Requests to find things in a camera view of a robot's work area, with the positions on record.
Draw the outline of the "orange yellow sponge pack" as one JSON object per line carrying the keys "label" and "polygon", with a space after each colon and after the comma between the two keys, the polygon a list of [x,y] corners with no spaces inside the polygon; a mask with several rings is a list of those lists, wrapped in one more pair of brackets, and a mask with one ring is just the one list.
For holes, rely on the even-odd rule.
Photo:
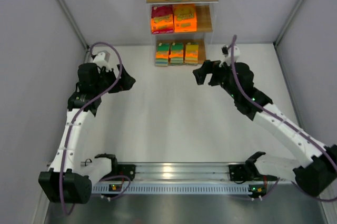
{"label": "orange yellow sponge pack", "polygon": [[185,44],[185,64],[197,64],[199,58],[199,43],[188,42]]}

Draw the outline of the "small green orange sponge pack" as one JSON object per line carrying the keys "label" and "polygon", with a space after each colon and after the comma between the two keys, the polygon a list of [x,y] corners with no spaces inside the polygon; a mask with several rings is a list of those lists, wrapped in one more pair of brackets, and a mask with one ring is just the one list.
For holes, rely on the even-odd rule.
{"label": "small green orange sponge pack", "polygon": [[173,42],[170,48],[169,61],[172,65],[181,65],[184,62],[183,43]]}

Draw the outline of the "orange Scrub Daddy box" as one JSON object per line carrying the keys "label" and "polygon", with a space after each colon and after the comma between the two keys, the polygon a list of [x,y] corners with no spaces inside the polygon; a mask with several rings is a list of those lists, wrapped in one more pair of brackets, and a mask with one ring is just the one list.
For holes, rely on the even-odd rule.
{"label": "orange Scrub Daddy box", "polygon": [[197,15],[194,4],[176,4],[173,5],[174,32],[196,32]]}

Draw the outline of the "pink Scrub Mommy box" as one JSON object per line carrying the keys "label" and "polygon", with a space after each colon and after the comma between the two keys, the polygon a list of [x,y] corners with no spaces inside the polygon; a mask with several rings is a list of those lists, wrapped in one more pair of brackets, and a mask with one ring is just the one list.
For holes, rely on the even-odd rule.
{"label": "pink Scrub Mommy box", "polygon": [[152,34],[174,32],[173,7],[171,5],[153,6],[150,20]]}

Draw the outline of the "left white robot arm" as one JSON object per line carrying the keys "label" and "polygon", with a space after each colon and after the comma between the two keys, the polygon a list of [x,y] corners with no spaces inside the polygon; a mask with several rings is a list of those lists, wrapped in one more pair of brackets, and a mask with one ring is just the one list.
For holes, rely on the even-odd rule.
{"label": "left white robot arm", "polygon": [[97,141],[88,135],[102,95],[128,91],[136,82],[122,64],[117,68],[118,74],[95,63],[78,67],[78,82],[67,102],[66,125],[59,148],[49,169],[38,177],[50,202],[86,204],[93,185],[103,178],[120,175],[116,156],[94,153]]}

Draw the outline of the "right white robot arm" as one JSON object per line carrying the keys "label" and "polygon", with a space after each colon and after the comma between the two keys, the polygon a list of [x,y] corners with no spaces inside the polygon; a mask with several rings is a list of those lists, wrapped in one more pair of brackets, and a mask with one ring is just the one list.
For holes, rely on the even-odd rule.
{"label": "right white robot arm", "polygon": [[336,145],[327,146],[309,136],[288,119],[272,99],[254,86],[254,74],[245,63],[233,66],[206,60],[193,71],[202,85],[210,74],[210,86],[220,86],[233,99],[237,110],[281,142],[294,159],[257,152],[245,162],[250,176],[273,176],[289,180],[306,194],[317,197],[336,180]]}

